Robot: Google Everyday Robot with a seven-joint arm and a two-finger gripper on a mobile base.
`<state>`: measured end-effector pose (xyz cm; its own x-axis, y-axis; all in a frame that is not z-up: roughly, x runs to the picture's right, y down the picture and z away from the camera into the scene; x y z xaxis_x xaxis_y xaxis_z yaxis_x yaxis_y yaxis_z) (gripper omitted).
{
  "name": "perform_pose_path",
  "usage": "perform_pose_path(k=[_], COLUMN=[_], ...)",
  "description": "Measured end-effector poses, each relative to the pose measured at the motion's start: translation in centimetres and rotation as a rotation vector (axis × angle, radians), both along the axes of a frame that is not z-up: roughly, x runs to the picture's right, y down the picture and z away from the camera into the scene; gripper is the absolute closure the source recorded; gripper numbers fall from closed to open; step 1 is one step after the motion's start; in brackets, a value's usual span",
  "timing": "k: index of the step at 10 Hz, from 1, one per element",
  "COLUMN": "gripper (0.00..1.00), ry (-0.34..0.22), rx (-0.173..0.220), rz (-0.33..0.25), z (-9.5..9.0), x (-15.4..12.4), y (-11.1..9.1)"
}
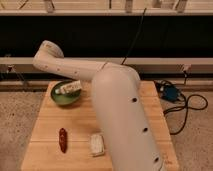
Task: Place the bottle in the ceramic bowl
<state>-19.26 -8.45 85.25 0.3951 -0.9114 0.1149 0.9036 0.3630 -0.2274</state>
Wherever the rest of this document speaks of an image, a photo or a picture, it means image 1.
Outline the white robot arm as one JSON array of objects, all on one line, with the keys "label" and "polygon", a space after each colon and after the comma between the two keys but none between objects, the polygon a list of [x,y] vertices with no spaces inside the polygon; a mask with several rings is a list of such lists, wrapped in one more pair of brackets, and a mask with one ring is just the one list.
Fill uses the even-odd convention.
[{"label": "white robot arm", "polygon": [[66,58],[43,41],[33,65],[45,72],[87,81],[114,171],[167,171],[139,94],[140,77],[131,67]]}]

